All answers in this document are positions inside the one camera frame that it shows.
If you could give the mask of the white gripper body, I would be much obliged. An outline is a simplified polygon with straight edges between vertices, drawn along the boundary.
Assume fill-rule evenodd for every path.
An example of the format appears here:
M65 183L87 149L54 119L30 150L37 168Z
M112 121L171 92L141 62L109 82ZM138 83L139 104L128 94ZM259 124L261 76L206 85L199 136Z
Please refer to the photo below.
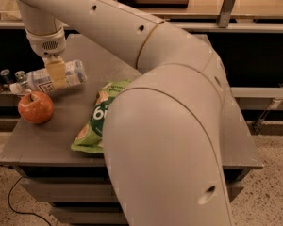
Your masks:
M66 49L66 40L64 30L50 35L36 35L26 32L32 50L41 58L58 57Z

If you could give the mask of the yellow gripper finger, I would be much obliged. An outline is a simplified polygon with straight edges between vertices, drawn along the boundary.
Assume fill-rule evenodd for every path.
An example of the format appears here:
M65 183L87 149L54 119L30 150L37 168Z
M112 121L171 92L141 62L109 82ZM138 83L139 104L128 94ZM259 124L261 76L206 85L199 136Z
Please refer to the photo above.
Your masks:
M44 59L44 66L56 89L66 87L65 62L60 56L50 56Z

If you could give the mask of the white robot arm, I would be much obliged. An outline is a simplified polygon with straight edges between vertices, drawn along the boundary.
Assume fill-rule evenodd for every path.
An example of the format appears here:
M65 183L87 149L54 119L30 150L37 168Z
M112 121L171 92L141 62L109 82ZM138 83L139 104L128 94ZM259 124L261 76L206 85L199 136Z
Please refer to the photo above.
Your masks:
M113 0L20 0L102 46L141 77L104 122L110 181L130 226L232 226L220 153L226 76L194 35Z

